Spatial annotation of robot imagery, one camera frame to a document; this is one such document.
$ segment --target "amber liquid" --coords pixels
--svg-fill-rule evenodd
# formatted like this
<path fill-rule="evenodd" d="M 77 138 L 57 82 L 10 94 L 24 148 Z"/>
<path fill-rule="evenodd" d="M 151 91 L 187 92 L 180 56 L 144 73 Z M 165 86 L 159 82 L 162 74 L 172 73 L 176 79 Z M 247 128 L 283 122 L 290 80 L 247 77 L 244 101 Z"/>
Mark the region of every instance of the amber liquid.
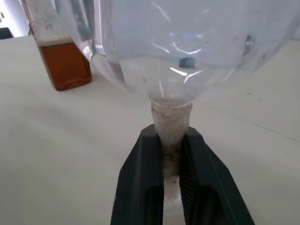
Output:
<path fill-rule="evenodd" d="M 74 43 L 39 49 L 56 90 L 68 90 L 91 82 L 90 64 Z"/>

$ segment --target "black clamp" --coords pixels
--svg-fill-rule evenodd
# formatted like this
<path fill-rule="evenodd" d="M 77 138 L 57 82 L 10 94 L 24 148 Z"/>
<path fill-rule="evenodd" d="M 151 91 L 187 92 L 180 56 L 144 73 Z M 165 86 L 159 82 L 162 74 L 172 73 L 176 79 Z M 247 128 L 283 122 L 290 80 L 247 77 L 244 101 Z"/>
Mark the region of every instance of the black clamp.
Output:
<path fill-rule="evenodd" d="M 120 171 L 111 225 L 163 224 L 161 152 L 150 125 Z M 229 170 L 191 127 L 182 143 L 179 177 L 186 225 L 254 225 Z"/>

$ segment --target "glass stem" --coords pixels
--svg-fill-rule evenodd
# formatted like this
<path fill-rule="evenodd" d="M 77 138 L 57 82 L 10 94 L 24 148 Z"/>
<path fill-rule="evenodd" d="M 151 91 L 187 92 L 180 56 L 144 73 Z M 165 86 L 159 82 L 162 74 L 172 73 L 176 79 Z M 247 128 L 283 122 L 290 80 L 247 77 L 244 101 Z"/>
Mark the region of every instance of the glass stem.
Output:
<path fill-rule="evenodd" d="M 182 139 L 189 127 L 192 104 L 161 106 L 152 102 L 151 112 L 163 151 L 164 209 L 172 210 L 181 205 L 179 188 L 179 163 Z"/>

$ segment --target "glass bottle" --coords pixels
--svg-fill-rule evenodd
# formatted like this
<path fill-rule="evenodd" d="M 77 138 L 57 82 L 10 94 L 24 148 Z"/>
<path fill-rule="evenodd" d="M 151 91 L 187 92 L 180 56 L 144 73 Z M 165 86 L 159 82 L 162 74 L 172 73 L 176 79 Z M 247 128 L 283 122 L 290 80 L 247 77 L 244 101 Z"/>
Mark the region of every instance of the glass bottle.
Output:
<path fill-rule="evenodd" d="M 90 64 L 49 0 L 22 0 L 22 6 L 53 87 L 60 91 L 90 83 Z"/>

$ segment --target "white table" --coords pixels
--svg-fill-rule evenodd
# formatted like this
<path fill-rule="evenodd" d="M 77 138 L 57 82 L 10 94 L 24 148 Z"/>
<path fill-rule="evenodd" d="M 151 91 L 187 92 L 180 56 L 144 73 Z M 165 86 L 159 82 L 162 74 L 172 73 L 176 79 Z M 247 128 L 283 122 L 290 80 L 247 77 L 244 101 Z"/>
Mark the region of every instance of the white table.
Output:
<path fill-rule="evenodd" d="M 300 223 L 299 54 L 300 43 L 288 43 L 191 114 L 257 225 Z M 0 69 L 0 224 L 108 225 L 119 170 L 152 123 L 149 101 L 96 73 L 55 91 L 33 37 L 0 41 Z M 165 224 L 184 223 L 174 213 Z"/>

